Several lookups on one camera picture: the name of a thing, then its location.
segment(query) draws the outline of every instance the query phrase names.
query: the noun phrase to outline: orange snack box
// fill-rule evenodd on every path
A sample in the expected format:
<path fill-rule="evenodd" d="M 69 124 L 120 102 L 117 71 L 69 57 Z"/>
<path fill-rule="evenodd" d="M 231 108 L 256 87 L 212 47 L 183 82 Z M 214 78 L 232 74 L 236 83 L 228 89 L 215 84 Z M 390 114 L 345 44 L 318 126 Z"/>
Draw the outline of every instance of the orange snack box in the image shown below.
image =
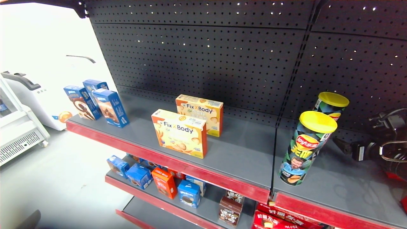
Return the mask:
<path fill-rule="evenodd" d="M 168 196 L 171 199 L 177 195 L 177 187 L 175 186 L 174 177 L 171 173 L 168 173 L 160 168 L 155 168 L 151 175 L 153 176 L 157 189 L 162 194 Z"/>

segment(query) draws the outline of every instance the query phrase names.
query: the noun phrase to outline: blue box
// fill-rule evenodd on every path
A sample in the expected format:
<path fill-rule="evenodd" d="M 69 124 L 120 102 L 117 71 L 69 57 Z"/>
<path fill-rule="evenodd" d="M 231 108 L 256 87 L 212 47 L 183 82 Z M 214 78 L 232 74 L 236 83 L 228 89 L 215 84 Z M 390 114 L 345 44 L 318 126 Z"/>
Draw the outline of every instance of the blue box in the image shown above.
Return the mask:
<path fill-rule="evenodd" d="M 199 185 L 199 188 L 201 190 L 201 196 L 203 196 L 205 194 L 205 191 L 206 191 L 206 182 L 205 181 L 196 179 L 195 177 L 188 176 L 188 175 L 185 176 L 185 180 L 187 180 L 191 183 L 194 183 L 196 185 Z"/>
<path fill-rule="evenodd" d="M 63 88 L 69 100 L 78 110 L 78 114 L 83 119 L 98 120 L 102 113 L 95 104 L 93 104 L 88 92 L 84 87 L 66 86 Z"/>
<path fill-rule="evenodd" d="M 99 81 L 99 80 L 88 79 L 88 80 L 83 81 L 83 86 L 86 88 L 86 91 L 89 93 L 90 98 L 93 101 L 93 104 L 95 104 L 95 106 L 99 107 L 98 103 L 95 100 L 95 97 L 92 95 L 92 91 L 98 90 L 99 88 L 108 90 L 109 87 L 107 86 L 107 83 Z"/>
<path fill-rule="evenodd" d="M 92 94 L 103 116 L 105 116 L 107 123 L 120 128 L 129 124 L 125 109 L 116 92 L 99 88 L 92 91 Z"/>
<path fill-rule="evenodd" d="M 127 162 L 113 155 L 107 159 L 107 163 L 113 172 L 116 172 L 126 179 L 128 178 L 126 176 L 126 171 L 129 170 L 130 166 Z"/>
<path fill-rule="evenodd" d="M 140 186 L 142 190 L 146 189 L 153 180 L 150 170 L 137 163 L 126 172 L 126 175 L 131 183 Z"/>
<path fill-rule="evenodd" d="M 186 180 L 182 180 L 178 185 L 179 200 L 193 208 L 197 208 L 201 202 L 201 196 L 199 195 L 200 192 L 199 185 Z"/>

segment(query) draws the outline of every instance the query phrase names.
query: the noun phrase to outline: potato chip canister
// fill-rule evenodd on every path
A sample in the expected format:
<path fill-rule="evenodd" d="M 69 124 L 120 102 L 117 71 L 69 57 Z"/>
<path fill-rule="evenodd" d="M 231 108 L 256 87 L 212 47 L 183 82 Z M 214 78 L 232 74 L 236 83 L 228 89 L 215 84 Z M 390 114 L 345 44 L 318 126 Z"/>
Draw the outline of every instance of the potato chip canister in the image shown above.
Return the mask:
<path fill-rule="evenodd" d="M 325 141 L 338 127 L 336 121 L 317 111 L 306 111 L 282 161 L 279 176 L 288 185 L 300 185 Z"/>
<path fill-rule="evenodd" d="M 314 111 L 322 112 L 337 121 L 341 113 L 349 105 L 349 100 L 332 92 L 321 92 L 315 104 Z"/>

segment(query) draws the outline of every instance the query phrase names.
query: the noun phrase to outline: metal shelf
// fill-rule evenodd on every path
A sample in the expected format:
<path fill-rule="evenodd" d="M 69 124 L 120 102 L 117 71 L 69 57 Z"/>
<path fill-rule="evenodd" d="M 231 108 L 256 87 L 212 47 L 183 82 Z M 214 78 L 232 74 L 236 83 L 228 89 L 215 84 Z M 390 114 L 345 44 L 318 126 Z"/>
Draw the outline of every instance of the metal shelf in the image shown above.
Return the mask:
<path fill-rule="evenodd" d="M 130 165 L 134 164 L 134 160 L 129 157 L 125 157 L 124 160 Z M 113 171 L 109 171 L 106 174 L 105 180 L 107 183 L 116 186 L 143 201 L 164 209 L 165 211 L 199 225 L 200 227 L 233 229 L 232 226 L 219 220 L 219 202 L 222 196 L 225 195 L 225 190 L 222 188 L 208 185 L 204 197 L 201 199 L 198 208 L 195 209 L 181 203 L 178 196 L 172 200 L 159 193 L 154 182 L 150 183 L 145 190 L 142 190 Z M 248 198 L 245 199 L 242 214 L 239 218 L 238 226 L 236 227 L 237 229 L 250 228 L 253 221 L 255 206 L 255 201 Z"/>
<path fill-rule="evenodd" d="M 332 140 L 324 146 L 299 187 L 278 171 L 293 130 L 277 129 L 273 192 L 276 206 L 339 228 L 407 228 L 400 200 L 407 184 L 388 179 L 371 161 L 356 162 Z"/>
<path fill-rule="evenodd" d="M 208 153 L 199 159 L 158 145 L 151 114 L 159 108 L 176 112 L 175 102 L 126 94 L 120 97 L 130 120 L 128 126 L 120 129 L 103 118 L 90 121 L 74 116 L 67 122 L 67 129 L 250 199 L 267 202 L 273 174 L 275 128 L 224 117 L 222 136 L 209 136 Z"/>
<path fill-rule="evenodd" d="M 137 197 L 133 197 L 122 211 L 116 210 L 116 213 L 142 229 L 200 228 Z"/>

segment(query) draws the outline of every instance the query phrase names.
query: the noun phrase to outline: red snack box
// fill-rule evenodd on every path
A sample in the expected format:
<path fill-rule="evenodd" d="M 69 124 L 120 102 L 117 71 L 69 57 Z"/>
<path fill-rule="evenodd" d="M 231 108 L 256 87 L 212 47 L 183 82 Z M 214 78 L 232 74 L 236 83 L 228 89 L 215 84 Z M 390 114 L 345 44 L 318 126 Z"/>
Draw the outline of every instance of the red snack box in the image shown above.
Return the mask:
<path fill-rule="evenodd" d="M 276 208 L 274 206 L 274 202 L 270 202 L 269 204 L 272 204 L 273 206 L 269 206 L 269 205 L 265 205 L 262 203 L 259 203 L 257 205 L 257 210 L 267 213 L 269 215 L 278 217 L 280 219 L 283 219 L 285 221 L 291 222 L 295 225 L 299 225 L 302 228 L 306 228 L 306 229 L 321 229 L 324 226 L 320 225 L 320 223 L 318 221 L 297 215 L 297 214 L 293 214 L 289 211 L 285 211 L 279 208 Z"/>
<path fill-rule="evenodd" d="M 287 222 L 285 220 L 282 220 L 280 218 L 267 215 L 266 213 L 263 213 L 259 210 L 256 210 L 254 212 L 254 220 L 253 220 L 253 225 L 252 229 L 303 229 L 303 227 L 300 227 L 298 225 L 295 225 L 293 223 Z"/>

